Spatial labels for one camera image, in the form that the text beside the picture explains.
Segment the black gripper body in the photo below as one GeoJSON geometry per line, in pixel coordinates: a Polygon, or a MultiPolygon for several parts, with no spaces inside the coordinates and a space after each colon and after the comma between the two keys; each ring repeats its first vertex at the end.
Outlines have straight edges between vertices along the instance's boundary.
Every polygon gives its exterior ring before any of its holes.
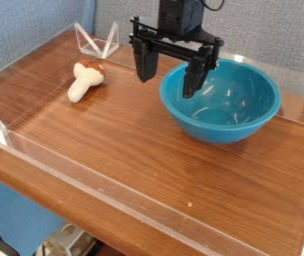
{"type": "Polygon", "coordinates": [[[223,3],[212,8],[205,0],[160,0],[154,24],[138,15],[130,18],[132,48],[133,40],[141,39],[158,55],[165,54],[184,61],[202,56],[209,70],[215,69],[224,41],[204,30],[202,18],[204,10],[219,11],[223,3]]]}

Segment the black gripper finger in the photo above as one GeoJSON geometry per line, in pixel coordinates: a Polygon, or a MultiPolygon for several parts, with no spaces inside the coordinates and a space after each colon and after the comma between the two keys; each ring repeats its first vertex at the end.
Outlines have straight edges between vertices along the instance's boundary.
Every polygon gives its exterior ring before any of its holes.
{"type": "Polygon", "coordinates": [[[207,58],[202,56],[194,56],[185,69],[182,88],[184,98],[190,98],[196,91],[201,89],[208,70],[207,58]]]}
{"type": "Polygon", "coordinates": [[[138,79],[142,83],[156,75],[158,53],[141,39],[133,40],[133,55],[138,79]]]}

